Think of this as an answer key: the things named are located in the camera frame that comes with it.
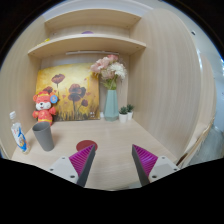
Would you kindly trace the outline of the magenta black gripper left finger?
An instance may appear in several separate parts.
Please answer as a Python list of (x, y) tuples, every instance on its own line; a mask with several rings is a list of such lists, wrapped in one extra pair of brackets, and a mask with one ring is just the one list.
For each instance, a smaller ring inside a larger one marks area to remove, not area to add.
[(94, 157), (95, 145), (90, 145), (70, 157), (61, 156), (49, 167), (48, 171), (78, 186), (84, 187)]

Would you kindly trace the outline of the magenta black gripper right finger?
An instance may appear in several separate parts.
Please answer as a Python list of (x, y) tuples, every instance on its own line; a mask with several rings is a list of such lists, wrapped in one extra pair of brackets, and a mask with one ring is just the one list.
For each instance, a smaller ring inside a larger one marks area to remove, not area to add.
[(137, 145), (132, 145), (132, 157), (142, 186), (148, 185), (179, 170), (166, 156), (157, 157)]

